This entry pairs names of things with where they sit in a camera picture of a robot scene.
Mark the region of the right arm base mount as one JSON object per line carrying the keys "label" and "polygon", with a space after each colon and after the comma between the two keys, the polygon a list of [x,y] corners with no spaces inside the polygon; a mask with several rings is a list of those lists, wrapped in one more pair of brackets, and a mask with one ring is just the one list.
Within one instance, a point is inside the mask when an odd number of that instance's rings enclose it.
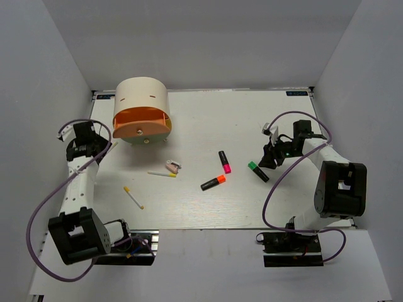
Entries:
{"label": "right arm base mount", "polygon": [[256,243],[263,246],[263,261],[267,268],[324,265],[317,235],[262,232],[256,235]]}

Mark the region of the yellow capped white marker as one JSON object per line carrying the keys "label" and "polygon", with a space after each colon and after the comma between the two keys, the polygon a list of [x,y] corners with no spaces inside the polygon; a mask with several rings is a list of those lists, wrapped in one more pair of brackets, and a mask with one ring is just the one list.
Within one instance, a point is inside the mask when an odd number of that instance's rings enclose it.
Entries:
{"label": "yellow capped white marker", "polygon": [[126,186],[124,186],[123,189],[124,189],[124,191],[128,194],[128,196],[131,198],[131,200],[132,200],[141,210],[143,210],[143,209],[144,209],[144,206],[143,206],[140,202],[138,202],[138,201],[135,199],[135,197],[134,197],[134,195],[131,193],[130,189],[129,189],[128,187],[126,187]]}

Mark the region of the black green highlighter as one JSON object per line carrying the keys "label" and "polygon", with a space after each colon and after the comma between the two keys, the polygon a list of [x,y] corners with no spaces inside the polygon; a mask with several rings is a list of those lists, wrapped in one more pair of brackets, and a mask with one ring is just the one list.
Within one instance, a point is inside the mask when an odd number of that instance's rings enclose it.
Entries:
{"label": "black green highlighter", "polygon": [[261,168],[253,161],[247,165],[263,182],[268,182],[269,177],[261,170]]}

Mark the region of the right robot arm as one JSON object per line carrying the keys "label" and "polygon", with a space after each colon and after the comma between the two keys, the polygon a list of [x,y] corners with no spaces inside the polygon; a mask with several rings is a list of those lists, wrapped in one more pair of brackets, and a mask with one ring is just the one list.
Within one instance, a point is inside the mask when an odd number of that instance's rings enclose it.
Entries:
{"label": "right robot arm", "polygon": [[265,124],[262,132],[269,136],[269,142],[263,147],[259,167],[275,169],[285,159],[308,158],[319,171],[313,205],[290,219],[289,229],[293,230],[284,235],[290,250],[298,251],[306,245],[308,231],[317,232],[337,221],[364,214],[366,166],[339,155],[324,135],[312,131],[311,121],[294,122],[293,137],[285,142],[277,126]]}

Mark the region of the pale yellow white marker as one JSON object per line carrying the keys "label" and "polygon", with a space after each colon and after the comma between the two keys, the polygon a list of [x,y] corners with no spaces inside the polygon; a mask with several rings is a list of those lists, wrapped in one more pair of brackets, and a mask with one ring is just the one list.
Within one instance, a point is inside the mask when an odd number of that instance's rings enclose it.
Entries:
{"label": "pale yellow white marker", "polygon": [[118,142],[114,142],[114,143],[111,145],[111,147],[108,149],[108,151],[107,151],[106,154],[108,154],[109,152],[111,152],[117,145],[118,145]]}

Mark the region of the black pink highlighter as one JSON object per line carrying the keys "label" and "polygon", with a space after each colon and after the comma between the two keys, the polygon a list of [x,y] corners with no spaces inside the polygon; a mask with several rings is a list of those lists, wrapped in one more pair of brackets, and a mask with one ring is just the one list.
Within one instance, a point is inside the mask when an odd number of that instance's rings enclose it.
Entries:
{"label": "black pink highlighter", "polygon": [[229,161],[226,157],[226,154],[223,150],[219,151],[219,158],[223,167],[223,170],[226,174],[229,174],[232,172]]}

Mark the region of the blue corner label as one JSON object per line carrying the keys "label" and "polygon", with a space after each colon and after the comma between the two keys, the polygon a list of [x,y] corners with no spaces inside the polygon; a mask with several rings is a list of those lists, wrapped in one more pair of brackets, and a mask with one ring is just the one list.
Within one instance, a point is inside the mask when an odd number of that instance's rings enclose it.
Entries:
{"label": "blue corner label", "polygon": [[96,96],[96,99],[114,99],[115,95],[114,94],[98,94]]}
{"label": "blue corner label", "polygon": [[287,96],[308,96],[307,91],[286,91]]}

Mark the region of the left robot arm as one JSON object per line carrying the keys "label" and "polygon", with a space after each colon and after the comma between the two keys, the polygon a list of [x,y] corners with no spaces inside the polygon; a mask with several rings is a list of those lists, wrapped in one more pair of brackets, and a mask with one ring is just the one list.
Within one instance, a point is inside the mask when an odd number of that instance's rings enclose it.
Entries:
{"label": "left robot arm", "polygon": [[70,180],[59,215],[48,221],[48,230],[67,265],[108,255],[113,246],[126,251],[133,244],[123,219],[103,223],[93,209],[99,164],[111,143],[96,133],[92,121],[65,126],[59,139],[65,140],[70,131],[75,134],[66,148]]}

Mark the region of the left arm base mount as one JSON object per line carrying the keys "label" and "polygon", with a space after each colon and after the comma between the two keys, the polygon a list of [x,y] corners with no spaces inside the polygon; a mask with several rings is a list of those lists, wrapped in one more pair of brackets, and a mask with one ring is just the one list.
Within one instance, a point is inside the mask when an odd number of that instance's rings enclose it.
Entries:
{"label": "left arm base mount", "polygon": [[98,266],[151,266],[157,255],[159,230],[132,231],[129,239],[99,257]]}

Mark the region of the bright yellow white marker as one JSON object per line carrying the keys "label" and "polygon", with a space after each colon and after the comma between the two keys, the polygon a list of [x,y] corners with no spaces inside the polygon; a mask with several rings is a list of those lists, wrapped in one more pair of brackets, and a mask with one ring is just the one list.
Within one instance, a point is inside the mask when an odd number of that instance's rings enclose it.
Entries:
{"label": "bright yellow white marker", "polygon": [[163,176],[163,177],[173,177],[175,178],[177,174],[175,173],[168,173],[168,172],[157,172],[157,171],[147,171],[149,175],[154,175],[154,176]]}

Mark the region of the left blue corner label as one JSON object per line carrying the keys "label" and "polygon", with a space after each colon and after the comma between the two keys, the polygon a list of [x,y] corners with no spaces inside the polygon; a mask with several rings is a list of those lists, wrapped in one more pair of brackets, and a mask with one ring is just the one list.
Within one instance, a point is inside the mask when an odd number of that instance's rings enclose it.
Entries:
{"label": "left blue corner label", "polygon": [[114,94],[98,94],[96,96],[96,99],[114,99],[115,95]]}

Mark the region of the black orange highlighter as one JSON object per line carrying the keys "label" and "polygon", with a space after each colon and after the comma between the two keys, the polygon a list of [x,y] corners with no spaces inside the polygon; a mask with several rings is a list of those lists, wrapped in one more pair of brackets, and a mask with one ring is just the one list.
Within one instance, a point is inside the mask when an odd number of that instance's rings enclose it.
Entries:
{"label": "black orange highlighter", "polygon": [[224,175],[218,176],[216,178],[213,178],[205,183],[203,183],[200,187],[202,191],[206,191],[208,189],[211,189],[215,186],[218,186],[219,184],[223,183],[226,181],[226,178]]}

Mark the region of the round cream drawer organizer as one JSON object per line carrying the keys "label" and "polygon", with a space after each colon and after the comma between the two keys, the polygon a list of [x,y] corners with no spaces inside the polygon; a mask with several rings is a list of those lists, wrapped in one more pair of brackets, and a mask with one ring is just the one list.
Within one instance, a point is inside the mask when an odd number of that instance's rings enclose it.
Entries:
{"label": "round cream drawer organizer", "polygon": [[132,77],[115,92],[113,138],[130,144],[164,141],[172,130],[168,91],[151,77]]}

